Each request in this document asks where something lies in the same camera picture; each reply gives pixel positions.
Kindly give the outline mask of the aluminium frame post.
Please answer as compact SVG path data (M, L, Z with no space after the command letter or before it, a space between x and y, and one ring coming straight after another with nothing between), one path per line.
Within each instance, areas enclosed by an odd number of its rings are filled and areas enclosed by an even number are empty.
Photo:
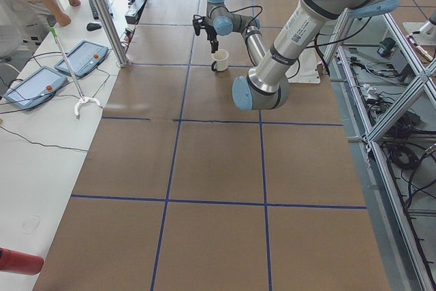
M119 39L119 35L116 31L116 27L112 21L112 18L107 15L104 4L100 5L98 0L95 0L95 2L97 3L98 7L101 6L103 20L100 22L102 23L104 31L106 32L106 36L110 42L116 59L119 62L120 67L125 67L129 64L129 59L125 54L124 47L122 46L122 43Z

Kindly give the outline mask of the white pedestal column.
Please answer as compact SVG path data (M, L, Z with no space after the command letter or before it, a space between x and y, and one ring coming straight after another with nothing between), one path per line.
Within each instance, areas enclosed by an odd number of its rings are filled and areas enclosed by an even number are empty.
M286 72L289 83L319 84L317 53L313 48L305 49L298 61Z

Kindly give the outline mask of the black box device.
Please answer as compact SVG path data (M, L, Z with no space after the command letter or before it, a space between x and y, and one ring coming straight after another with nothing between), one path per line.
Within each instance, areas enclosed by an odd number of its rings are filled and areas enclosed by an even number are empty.
M125 13L127 24L135 25L140 20L145 4L146 0L134 0Z

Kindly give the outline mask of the white mug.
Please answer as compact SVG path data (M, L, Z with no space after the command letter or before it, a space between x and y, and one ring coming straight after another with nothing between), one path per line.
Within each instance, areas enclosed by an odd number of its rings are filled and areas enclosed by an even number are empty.
M211 54L212 64L211 70L213 72L223 72L228 68L228 57L229 53L224 49L219 49Z

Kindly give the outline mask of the black computer mouse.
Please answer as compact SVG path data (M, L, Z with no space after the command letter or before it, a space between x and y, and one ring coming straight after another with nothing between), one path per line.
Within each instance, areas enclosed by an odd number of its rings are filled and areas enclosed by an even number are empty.
M98 29L101 29L102 25L98 22L90 22L87 24L86 29L87 31L95 31Z

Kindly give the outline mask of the black keyboard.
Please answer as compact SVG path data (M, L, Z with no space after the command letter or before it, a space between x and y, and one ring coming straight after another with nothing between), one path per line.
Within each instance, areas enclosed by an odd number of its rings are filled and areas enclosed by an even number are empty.
M111 3L109 0L98 0L99 4L104 4L104 7L106 8L106 13L107 15L109 15L109 17L113 17L113 11L112 11L112 7L111 7ZM89 5L91 8L91 13L92 16L95 20L100 20L102 21L102 9L101 6L97 6L97 3L95 2L95 0L89 0Z

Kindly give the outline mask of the red bottle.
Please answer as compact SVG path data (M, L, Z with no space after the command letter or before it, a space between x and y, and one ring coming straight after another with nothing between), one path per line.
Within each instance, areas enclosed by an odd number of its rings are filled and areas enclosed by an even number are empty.
M21 275L36 275L44 265L40 256L1 248L1 271Z

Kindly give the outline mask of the teach pendant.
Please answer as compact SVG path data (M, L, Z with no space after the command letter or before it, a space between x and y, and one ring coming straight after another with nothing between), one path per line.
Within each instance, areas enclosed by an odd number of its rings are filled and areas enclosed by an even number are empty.
M77 78L91 73L108 55L109 47L96 42L83 40L66 53Z
M3 95L20 110L30 110L49 100L67 82L67 77L43 66Z

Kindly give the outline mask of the upper teach pendant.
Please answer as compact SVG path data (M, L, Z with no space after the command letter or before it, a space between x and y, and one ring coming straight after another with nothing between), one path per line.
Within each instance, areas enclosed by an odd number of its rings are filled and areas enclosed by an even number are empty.
M77 78L91 73L108 55L109 47L96 42L83 40L66 53Z

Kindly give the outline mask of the lower teach pendant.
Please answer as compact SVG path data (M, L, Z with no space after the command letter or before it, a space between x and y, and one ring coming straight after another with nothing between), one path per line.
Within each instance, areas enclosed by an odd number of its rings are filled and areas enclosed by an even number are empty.
M3 95L20 110L30 110L49 100L67 82L67 77L43 66Z

